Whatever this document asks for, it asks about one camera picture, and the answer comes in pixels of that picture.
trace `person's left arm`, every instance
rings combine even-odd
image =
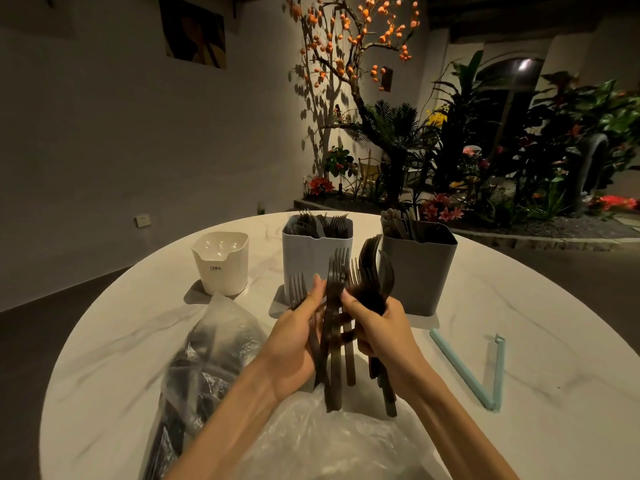
[[[314,373],[307,345],[309,320],[322,303],[325,287],[315,275],[313,290],[302,305],[277,320],[256,358],[164,480],[219,480],[230,475],[277,405]]]

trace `round table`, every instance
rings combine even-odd
[[[284,308],[275,297],[283,282],[281,232],[290,215],[248,217],[188,235],[140,261],[98,297],[49,382],[40,427],[43,480],[138,478],[164,366],[205,307],[192,289],[199,278],[192,243],[212,230],[249,234],[249,283],[235,300],[269,328]],[[349,217],[356,254],[380,233],[380,218]],[[410,317],[428,361],[522,480],[637,477],[638,355],[553,282],[457,239],[436,316]],[[499,413],[482,407],[429,337],[434,324],[489,387],[492,341],[496,332],[505,337]]]

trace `light gray container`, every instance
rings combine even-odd
[[[391,296],[400,300],[406,313],[430,317],[436,313],[458,242],[445,225],[417,225],[427,226],[431,242],[421,244],[383,236],[380,249],[394,268],[396,284]]]
[[[314,274],[326,279],[329,274],[329,258],[337,248],[348,248],[351,256],[353,245],[353,221],[347,219],[348,239],[324,237],[322,224],[316,217],[316,229],[320,239],[308,235],[290,235],[285,230],[298,216],[292,216],[282,229],[282,259],[284,264],[284,295],[289,302],[289,277],[305,274],[307,290],[311,291],[314,284]]]

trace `forearm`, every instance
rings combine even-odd
[[[165,480],[227,478],[278,402],[260,361],[240,374],[213,416]]]
[[[409,399],[454,480],[518,476],[436,372],[421,373]]]

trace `gray floor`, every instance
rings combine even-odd
[[[640,251],[503,252],[583,301],[640,353]],[[40,478],[38,431],[49,375],[78,319],[121,273],[0,313],[0,478]]]

